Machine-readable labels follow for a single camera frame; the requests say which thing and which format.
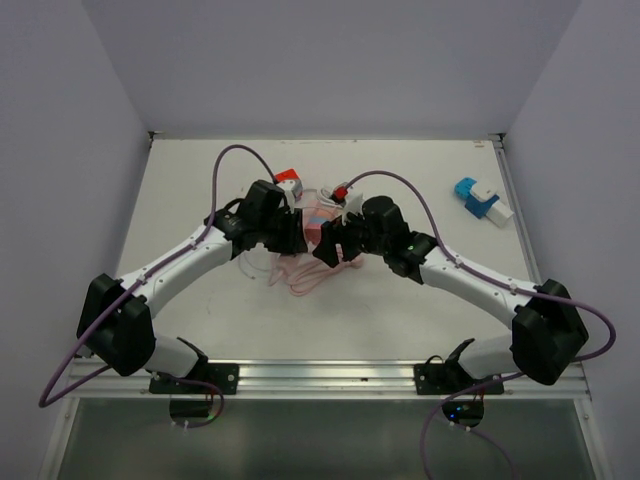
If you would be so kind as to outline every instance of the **gray wall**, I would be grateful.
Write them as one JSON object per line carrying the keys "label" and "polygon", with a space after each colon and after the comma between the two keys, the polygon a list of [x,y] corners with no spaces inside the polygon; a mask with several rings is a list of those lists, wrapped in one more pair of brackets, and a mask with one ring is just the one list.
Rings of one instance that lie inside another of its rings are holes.
{"label": "gray wall", "polygon": [[117,263],[146,150],[82,5],[0,2],[2,478],[38,473],[57,412],[38,397]]}
{"label": "gray wall", "polygon": [[174,137],[484,137],[579,0],[85,0],[145,123]]}
{"label": "gray wall", "polygon": [[[507,135],[542,272],[608,312],[610,355],[586,365],[616,478],[640,477],[640,3],[584,0]],[[589,327],[601,344],[605,330]]]}

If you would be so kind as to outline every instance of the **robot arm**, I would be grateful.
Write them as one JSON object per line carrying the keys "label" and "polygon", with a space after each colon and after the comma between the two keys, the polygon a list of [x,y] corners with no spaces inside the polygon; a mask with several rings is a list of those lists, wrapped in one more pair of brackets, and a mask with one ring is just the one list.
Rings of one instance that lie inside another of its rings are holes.
{"label": "robot arm", "polygon": [[[337,245],[345,261],[361,253],[380,255],[395,274],[446,290],[491,314],[511,330],[489,340],[466,340],[443,363],[427,364],[427,381],[443,391],[459,391],[487,376],[515,371],[552,385],[588,339],[574,307],[517,292],[523,289],[570,298],[561,284],[548,280],[539,286],[516,280],[447,248],[455,259],[451,261],[434,237],[409,229],[389,197],[373,197],[362,204],[360,211],[325,223],[313,255],[334,267],[339,261]],[[463,264],[501,280],[510,289],[471,275],[460,268]]]}
{"label": "robot arm", "polygon": [[[207,380],[207,357],[182,339],[155,335],[152,320],[178,293],[209,270],[232,260],[241,252],[263,243],[272,252],[296,254],[307,251],[301,210],[287,206],[286,192],[269,182],[253,183],[237,210],[231,204],[215,213],[212,228],[199,227],[180,245],[158,260],[114,280],[106,274],[95,278],[87,292],[78,326],[80,337],[116,298],[135,282],[143,284],[125,300],[87,339],[87,347],[122,376],[144,368],[190,380]],[[192,250],[157,270],[145,273],[175,252]]]}

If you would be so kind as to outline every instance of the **red object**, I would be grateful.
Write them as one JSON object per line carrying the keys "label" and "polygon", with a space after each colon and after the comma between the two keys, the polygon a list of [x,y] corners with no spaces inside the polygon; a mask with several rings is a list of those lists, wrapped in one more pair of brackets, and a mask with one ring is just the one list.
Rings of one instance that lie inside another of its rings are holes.
{"label": "red object", "polygon": [[333,197],[336,199],[336,201],[342,202],[348,193],[349,190],[347,190],[347,187],[340,186],[333,191]]}
{"label": "red object", "polygon": [[293,168],[276,174],[276,180],[283,182],[285,180],[300,180],[300,177]]}

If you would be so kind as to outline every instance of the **blue and white object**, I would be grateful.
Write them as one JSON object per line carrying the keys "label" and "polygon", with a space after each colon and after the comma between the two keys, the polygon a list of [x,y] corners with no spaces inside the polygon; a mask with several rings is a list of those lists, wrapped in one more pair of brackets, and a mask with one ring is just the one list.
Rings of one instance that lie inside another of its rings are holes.
{"label": "blue and white object", "polygon": [[454,192],[465,201],[465,208],[476,218],[487,217],[498,227],[504,227],[513,212],[500,201],[497,189],[485,180],[465,177],[454,187]]}

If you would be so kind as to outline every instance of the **white table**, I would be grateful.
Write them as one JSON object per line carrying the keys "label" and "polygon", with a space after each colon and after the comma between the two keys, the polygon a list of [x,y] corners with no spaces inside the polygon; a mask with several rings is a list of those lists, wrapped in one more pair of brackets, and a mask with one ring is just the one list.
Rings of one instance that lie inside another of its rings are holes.
{"label": "white table", "polygon": [[[119,274],[159,257],[184,240],[208,214],[213,162],[231,140],[159,140],[131,221]],[[274,172],[295,168],[305,187],[347,181],[371,169],[410,179],[431,206],[445,241],[469,259],[516,278],[528,278],[513,221],[497,228],[477,220],[453,194],[465,176],[505,186],[491,142],[249,141]],[[233,151],[220,169],[218,205],[267,178],[249,153]],[[365,197],[389,195],[412,229],[431,233],[413,194],[385,177],[357,185]],[[420,359],[448,354],[462,340],[503,332],[497,320],[442,291],[392,274],[368,256],[305,297],[243,275],[236,262],[204,275],[154,321],[156,332],[181,336],[218,359]]]}

